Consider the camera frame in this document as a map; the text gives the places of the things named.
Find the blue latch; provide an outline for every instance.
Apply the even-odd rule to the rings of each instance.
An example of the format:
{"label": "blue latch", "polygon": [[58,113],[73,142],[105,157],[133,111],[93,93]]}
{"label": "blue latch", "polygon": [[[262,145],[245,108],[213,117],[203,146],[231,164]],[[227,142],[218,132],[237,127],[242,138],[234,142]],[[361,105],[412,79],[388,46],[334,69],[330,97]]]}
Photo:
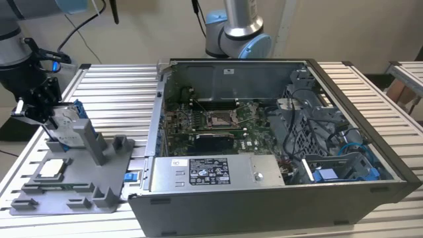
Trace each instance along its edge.
{"label": "blue latch", "polygon": [[138,173],[126,173],[125,175],[125,182],[137,182],[139,180]]}

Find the slotted metal workbench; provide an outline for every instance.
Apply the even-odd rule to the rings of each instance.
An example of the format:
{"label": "slotted metal workbench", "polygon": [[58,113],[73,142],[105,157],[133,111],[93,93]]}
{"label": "slotted metal workbench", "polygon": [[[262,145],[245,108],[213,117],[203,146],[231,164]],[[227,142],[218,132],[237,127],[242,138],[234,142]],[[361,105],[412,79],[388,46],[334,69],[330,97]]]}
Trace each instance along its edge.
{"label": "slotted metal workbench", "polygon": [[[423,180],[422,127],[354,66],[346,66],[341,62],[324,62],[321,66]],[[93,124],[106,137],[126,134],[137,140],[130,170],[143,167],[155,77],[155,65],[93,65],[90,69],[78,71],[65,92],[67,101],[78,98],[85,102]],[[123,203],[113,214],[38,217],[10,215],[11,201],[19,196],[21,188],[45,157],[46,139],[47,136],[39,129],[0,183],[0,237],[143,237],[139,222],[127,203]],[[354,226],[241,234],[231,237],[406,238],[420,237],[422,234],[423,187],[398,204],[378,207]]]}

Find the metal computer case side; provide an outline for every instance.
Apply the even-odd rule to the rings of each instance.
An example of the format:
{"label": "metal computer case side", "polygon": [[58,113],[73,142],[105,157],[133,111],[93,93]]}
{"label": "metal computer case side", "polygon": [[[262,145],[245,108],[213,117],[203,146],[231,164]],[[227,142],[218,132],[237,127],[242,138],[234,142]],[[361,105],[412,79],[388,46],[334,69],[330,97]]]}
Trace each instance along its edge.
{"label": "metal computer case side", "polygon": [[398,202],[421,185],[417,176],[312,59],[312,67],[354,122],[404,181],[312,184],[238,191],[134,194],[129,201],[145,233],[153,237],[273,231],[357,223],[381,204]]}

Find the white label sticker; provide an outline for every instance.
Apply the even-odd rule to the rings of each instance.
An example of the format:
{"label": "white label sticker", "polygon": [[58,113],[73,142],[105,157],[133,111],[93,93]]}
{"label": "white label sticker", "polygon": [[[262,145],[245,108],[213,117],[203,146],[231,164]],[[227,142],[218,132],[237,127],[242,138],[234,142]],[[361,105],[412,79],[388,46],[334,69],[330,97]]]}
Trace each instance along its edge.
{"label": "white label sticker", "polygon": [[173,166],[189,166],[187,159],[173,159]]}
{"label": "white label sticker", "polygon": [[234,68],[226,68],[223,70],[223,74],[235,74],[235,69]]}

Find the power supply label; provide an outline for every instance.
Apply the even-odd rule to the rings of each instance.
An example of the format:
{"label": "power supply label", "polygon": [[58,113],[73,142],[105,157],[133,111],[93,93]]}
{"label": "power supply label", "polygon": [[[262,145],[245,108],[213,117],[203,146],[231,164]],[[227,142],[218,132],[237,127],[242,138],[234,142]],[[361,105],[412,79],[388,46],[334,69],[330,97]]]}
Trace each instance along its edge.
{"label": "power supply label", "polygon": [[190,184],[231,184],[227,158],[190,159]]}

